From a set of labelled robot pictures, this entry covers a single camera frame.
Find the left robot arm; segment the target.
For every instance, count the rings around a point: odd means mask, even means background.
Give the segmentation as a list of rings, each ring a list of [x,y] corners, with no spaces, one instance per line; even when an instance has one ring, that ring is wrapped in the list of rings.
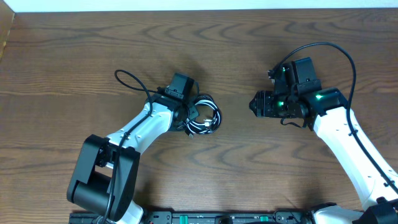
[[[147,99],[142,111],[118,131],[83,142],[67,189],[67,200],[95,213],[94,223],[139,223],[144,211],[133,201],[139,161],[163,133],[184,127],[195,113],[191,91],[198,83],[175,73],[171,83]]]

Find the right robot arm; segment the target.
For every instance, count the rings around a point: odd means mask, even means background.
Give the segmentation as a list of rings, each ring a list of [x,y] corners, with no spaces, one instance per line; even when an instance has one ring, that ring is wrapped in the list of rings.
[[[361,201],[362,211],[325,203],[311,209],[302,223],[397,223],[397,172],[361,129],[337,88],[322,88],[311,58],[269,71],[272,91],[258,91],[249,103],[257,117],[302,118],[331,149]]]

